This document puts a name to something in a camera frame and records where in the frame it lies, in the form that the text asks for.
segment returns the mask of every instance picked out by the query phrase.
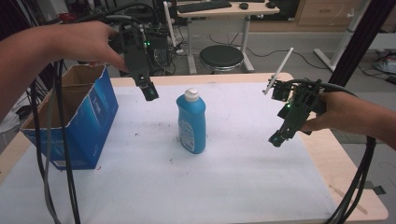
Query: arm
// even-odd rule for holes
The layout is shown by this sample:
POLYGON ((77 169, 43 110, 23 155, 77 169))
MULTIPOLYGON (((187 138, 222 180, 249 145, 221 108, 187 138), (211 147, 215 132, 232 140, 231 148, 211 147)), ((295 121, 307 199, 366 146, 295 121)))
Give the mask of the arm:
POLYGON ((31 28, 0 42, 0 121, 48 63, 106 62, 127 71, 108 44, 117 32, 99 21, 31 28))
POLYGON ((396 112, 344 92, 322 93, 327 112, 308 120, 302 131, 333 128, 347 133, 369 135, 396 149, 396 112))

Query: wooden table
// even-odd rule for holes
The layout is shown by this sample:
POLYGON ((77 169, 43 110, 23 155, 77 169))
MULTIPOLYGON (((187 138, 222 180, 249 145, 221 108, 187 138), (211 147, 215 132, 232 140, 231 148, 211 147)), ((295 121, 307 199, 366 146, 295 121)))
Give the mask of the wooden table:
MULTIPOLYGON (((241 83, 267 82, 272 74, 233 74, 213 76, 174 76, 152 77, 155 85, 182 85, 199 83, 241 83)), ((279 74, 279 79, 292 79, 286 73, 279 74)), ((112 78, 113 86, 134 86, 131 78, 112 78)), ((300 133, 304 145, 317 166, 325 183, 329 187, 336 204, 344 197, 350 182, 356 173, 356 166, 337 142, 332 132, 322 130, 311 135, 300 133)), ((26 149, 31 145, 22 133, 18 133, 13 141, 0 155, 0 184, 7 177, 13 165, 21 158, 26 149)), ((365 189, 359 205, 356 207, 348 221, 374 221, 384 220, 388 217, 388 210, 371 189, 365 189)))

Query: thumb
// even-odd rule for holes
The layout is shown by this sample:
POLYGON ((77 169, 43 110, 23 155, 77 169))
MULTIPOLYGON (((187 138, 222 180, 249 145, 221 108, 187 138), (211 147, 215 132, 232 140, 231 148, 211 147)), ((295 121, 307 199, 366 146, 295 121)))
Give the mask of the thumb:
POLYGON ((330 123, 327 121, 326 116, 319 116, 315 119, 309 119, 301 128, 302 132, 313 132, 322 129, 330 128, 330 123))

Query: bottle label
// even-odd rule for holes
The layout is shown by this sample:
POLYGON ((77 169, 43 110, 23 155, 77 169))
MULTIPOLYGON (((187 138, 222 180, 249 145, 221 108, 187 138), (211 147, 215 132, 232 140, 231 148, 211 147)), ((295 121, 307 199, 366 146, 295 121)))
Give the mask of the bottle label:
POLYGON ((178 121, 179 138, 181 145, 188 151, 194 151, 194 130, 184 119, 178 121))

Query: chair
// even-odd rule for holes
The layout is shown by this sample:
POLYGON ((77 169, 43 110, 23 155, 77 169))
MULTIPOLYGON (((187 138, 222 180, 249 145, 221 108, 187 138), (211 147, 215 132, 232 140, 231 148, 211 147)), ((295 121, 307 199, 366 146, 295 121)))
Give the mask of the chair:
POLYGON ((244 61, 244 54, 229 45, 214 45, 201 50, 199 58, 203 67, 216 71, 231 71, 244 61))

